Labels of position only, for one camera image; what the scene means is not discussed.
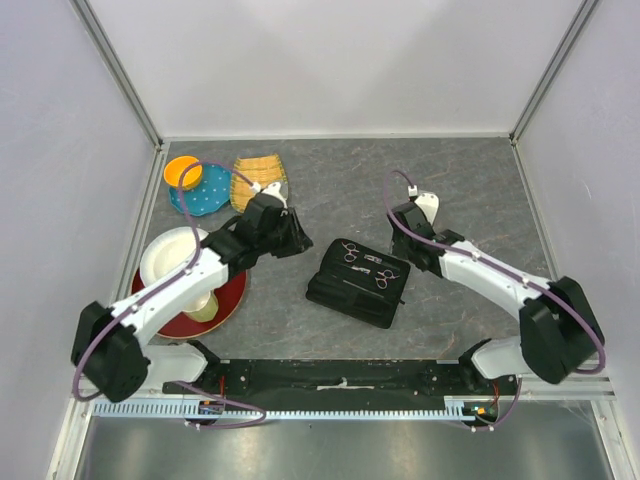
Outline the silver scissors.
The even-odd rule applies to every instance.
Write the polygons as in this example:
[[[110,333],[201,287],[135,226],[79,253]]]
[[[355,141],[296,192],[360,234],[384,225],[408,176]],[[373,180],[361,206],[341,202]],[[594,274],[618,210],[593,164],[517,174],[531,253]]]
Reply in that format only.
[[[354,263],[358,260],[365,260],[376,264],[382,263],[381,254],[374,250],[365,248],[352,241],[342,241],[341,245],[344,250],[343,260],[346,263]]]
[[[363,275],[367,275],[374,279],[376,286],[380,290],[386,290],[389,286],[389,283],[395,279],[398,279],[399,276],[396,275],[392,270],[371,270],[364,267],[356,267],[352,266],[352,270],[356,272],[360,272]]]

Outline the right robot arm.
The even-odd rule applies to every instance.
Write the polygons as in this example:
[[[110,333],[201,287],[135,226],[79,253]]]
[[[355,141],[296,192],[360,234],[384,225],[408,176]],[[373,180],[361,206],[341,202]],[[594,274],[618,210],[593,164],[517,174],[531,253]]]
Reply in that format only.
[[[557,385],[572,373],[604,369],[605,338],[576,280],[530,275],[481,252],[454,231],[436,232],[431,224],[436,210],[417,198],[388,210],[393,254],[469,288],[519,324],[517,335],[483,340],[460,357],[457,377],[465,391],[481,393],[506,375],[534,374]]]

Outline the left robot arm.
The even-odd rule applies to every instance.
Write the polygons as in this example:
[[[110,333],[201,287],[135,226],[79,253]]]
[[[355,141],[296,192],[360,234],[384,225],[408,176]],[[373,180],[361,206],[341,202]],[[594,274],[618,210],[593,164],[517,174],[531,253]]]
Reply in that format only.
[[[71,352],[77,400],[82,378],[113,403],[143,385],[183,382],[208,393],[219,382],[212,355],[194,344],[162,346],[152,338],[200,297],[254,267],[266,254],[276,258],[308,250],[311,239],[274,182],[256,193],[230,226],[196,240],[186,260],[160,280],[105,307],[94,301],[80,314]]]

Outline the black zip tool case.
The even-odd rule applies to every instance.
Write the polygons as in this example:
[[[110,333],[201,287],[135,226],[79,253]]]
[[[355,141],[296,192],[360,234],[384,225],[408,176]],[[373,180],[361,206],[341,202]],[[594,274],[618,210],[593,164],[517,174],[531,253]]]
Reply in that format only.
[[[346,263],[343,260],[342,241],[355,242],[338,238],[330,244],[319,271],[307,285],[306,299],[377,328],[390,328],[397,308],[402,303],[410,273],[409,263],[378,251],[382,257],[381,264],[365,260]],[[352,266],[371,270],[390,269],[399,278],[391,281],[386,290],[380,290],[373,278],[352,270]]]

